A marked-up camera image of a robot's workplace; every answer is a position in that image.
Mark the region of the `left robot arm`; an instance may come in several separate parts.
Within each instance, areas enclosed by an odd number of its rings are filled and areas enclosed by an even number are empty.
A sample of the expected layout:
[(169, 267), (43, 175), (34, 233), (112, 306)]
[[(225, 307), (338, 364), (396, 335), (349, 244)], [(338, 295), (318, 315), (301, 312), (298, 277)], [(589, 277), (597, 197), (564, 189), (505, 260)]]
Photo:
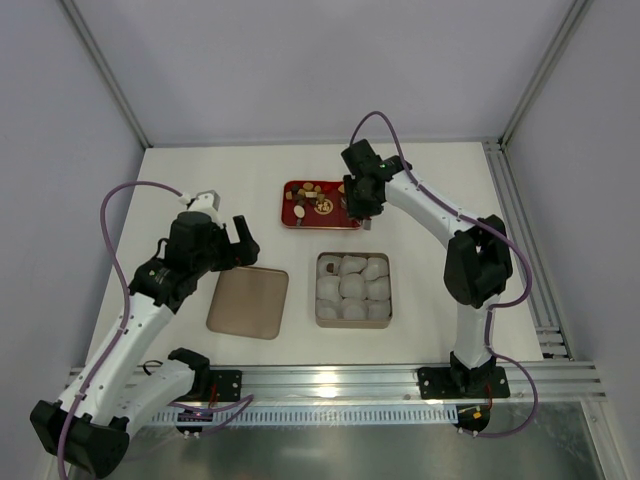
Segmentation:
[(99, 350), (57, 400), (40, 400), (33, 407), (30, 422), (36, 435), (61, 464), (103, 479), (160, 409), (206, 395), (212, 382), (210, 361), (183, 347), (171, 351), (133, 389), (126, 384), (204, 275), (256, 263), (260, 247), (245, 218), (236, 216), (233, 222), (235, 242), (208, 214), (180, 213), (171, 224), (164, 255), (140, 265), (126, 285), (123, 310)]

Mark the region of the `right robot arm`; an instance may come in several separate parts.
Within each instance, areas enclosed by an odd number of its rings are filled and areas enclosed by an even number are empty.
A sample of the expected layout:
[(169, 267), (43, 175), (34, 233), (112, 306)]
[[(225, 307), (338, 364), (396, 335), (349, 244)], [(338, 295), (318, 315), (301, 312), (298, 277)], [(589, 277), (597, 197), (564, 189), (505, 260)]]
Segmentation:
[(382, 159), (367, 140), (350, 144), (341, 154), (348, 174), (343, 178), (350, 217), (365, 220), (390, 204), (417, 221), (445, 248), (443, 281), (457, 306), (456, 340), (446, 367), (417, 371), (424, 400), (507, 398), (505, 370), (487, 348), (488, 308), (499, 301), (513, 274), (504, 222), (486, 218), (427, 196), (411, 167), (399, 156)]

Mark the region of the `metal tongs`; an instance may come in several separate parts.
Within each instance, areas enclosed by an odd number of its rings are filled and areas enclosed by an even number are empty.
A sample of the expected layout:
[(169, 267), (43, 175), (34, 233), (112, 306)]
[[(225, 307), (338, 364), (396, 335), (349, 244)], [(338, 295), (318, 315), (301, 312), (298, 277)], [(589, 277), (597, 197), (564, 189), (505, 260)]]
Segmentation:
[[(347, 200), (345, 197), (341, 198), (341, 207), (347, 210)], [(372, 228), (372, 221), (370, 219), (356, 219), (349, 217), (349, 220), (353, 223), (355, 228), (370, 231)]]

